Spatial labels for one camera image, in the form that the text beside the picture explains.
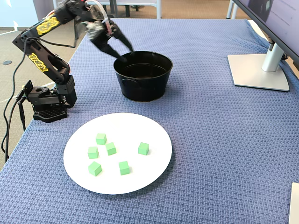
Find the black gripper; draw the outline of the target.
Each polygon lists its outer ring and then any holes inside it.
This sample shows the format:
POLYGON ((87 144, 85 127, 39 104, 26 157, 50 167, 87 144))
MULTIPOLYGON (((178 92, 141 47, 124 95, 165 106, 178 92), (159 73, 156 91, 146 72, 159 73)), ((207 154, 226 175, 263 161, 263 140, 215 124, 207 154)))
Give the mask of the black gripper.
POLYGON ((127 59, 123 56, 120 56, 108 43, 106 40, 110 40, 111 38, 118 39, 121 41, 130 52, 134 52, 133 46, 130 41, 126 38, 124 34, 121 34, 119 27, 111 21, 109 25, 105 22, 100 22, 100 34, 99 38, 91 39, 90 41, 103 53, 108 54, 116 59, 119 59, 121 62, 127 62, 127 59))

